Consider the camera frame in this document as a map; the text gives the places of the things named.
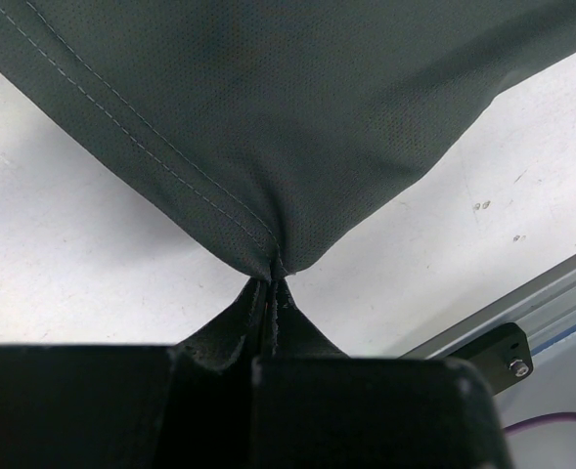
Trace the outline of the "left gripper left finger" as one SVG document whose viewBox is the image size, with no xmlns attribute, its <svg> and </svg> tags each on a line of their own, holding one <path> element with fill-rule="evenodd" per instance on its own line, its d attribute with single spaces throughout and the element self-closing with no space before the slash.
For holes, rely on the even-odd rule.
<svg viewBox="0 0 576 469">
<path fill-rule="evenodd" d="M 256 355 L 267 293 L 267 282 L 250 279 L 230 306 L 174 347 L 174 357 L 221 374 Z"/>
</svg>

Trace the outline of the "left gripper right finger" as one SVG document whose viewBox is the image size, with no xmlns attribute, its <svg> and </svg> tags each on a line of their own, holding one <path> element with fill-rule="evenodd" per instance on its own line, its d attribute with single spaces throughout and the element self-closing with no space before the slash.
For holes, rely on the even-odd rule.
<svg viewBox="0 0 576 469">
<path fill-rule="evenodd" d="M 269 289 L 269 355 L 286 358 L 347 358 L 296 306 L 284 279 Z"/>
</svg>

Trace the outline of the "dark grey t shirt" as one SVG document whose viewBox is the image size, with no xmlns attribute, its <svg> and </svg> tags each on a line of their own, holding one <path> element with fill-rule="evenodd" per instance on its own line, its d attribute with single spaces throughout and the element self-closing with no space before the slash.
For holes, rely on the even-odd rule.
<svg viewBox="0 0 576 469">
<path fill-rule="evenodd" d="M 0 73 L 204 248 L 273 280 L 576 53 L 576 1 L 0 1 Z"/>
</svg>

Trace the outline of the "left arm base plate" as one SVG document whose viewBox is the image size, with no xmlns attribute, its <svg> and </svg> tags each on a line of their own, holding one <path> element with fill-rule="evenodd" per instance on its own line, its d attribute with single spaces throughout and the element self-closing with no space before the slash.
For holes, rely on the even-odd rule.
<svg viewBox="0 0 576 469">
<path fill-rule="evenodd" d="M 518 384 L 534 370 L 527 336 L 514 322 L 495 327 L 452 356 L 470 362 L 488 382 L 494 395 Z"/>
</svg>

